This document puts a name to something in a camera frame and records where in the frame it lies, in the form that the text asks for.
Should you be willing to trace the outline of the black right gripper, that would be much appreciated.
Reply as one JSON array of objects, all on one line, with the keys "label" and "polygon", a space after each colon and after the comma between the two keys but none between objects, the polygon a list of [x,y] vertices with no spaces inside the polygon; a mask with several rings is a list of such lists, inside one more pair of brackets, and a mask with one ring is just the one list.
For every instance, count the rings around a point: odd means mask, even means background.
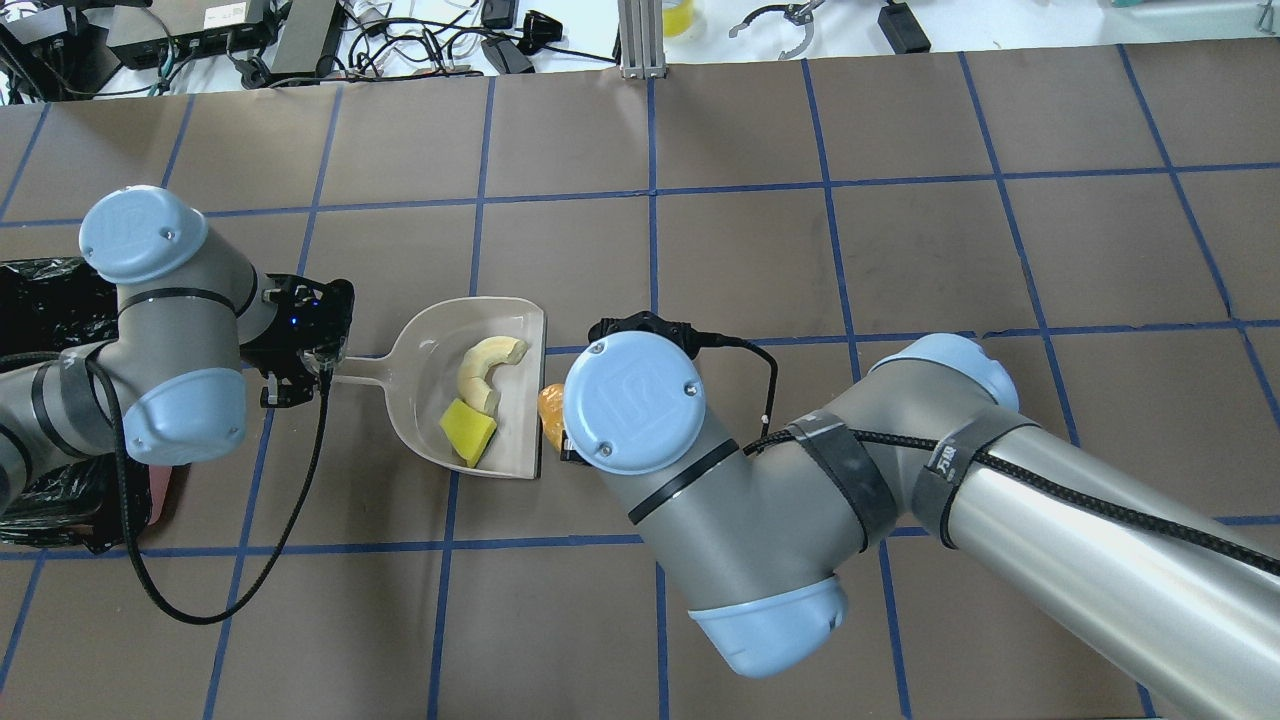
[{"label": "black right gripper", "polygon": [[595,343],[611,334],[643,332],[659,336],[680,347],[690,360],[703,348],[701,333],[687,322],[669,322],[652,311],[639,311],[626,318],[602,318],[588,331],[588,343]]}]

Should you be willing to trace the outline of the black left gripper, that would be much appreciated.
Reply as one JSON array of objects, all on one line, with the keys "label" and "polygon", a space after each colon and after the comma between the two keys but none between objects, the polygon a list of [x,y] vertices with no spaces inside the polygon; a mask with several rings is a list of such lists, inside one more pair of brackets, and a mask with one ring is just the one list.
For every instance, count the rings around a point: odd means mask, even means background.
[{"label": "black left gripper", "polygon": [[346,354],[355,314],[355,286],[301,275],[266,275],[260,305],[269,323],[239,345],[239,357],[264,379],[260,406],[297,407],[312,401],[314,386],[329,386]]}]

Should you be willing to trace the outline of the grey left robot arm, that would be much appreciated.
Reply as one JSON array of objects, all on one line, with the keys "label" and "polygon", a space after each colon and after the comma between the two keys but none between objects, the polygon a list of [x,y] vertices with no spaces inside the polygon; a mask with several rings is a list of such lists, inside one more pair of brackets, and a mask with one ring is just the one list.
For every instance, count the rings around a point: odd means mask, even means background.
[{"label": "grey left robot arm", "polygon": [[124,450],[147,466],[205,462],[244,438],[244,369],[264,407],[325,389],[355,310],[349,281],[261,272],[175,193],[129,186],[79,227],[82,258],[116,290],[116,338],[5,372],[1,487]]}]

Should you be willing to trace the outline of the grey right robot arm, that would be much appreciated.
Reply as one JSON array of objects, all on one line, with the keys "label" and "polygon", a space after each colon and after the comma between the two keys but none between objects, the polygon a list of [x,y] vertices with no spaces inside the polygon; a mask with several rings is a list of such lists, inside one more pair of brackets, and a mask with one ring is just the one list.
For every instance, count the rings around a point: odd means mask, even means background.
[{"label": "grey right robot arm", "polygon": [[740,445],[689,351],[626,328],[576,357],[563,416],[739,675],[815,653],[838,566],[910,515],[1183,712],[1277,716],[1277,559],[1024,416],[973,340],[924,336]]}]

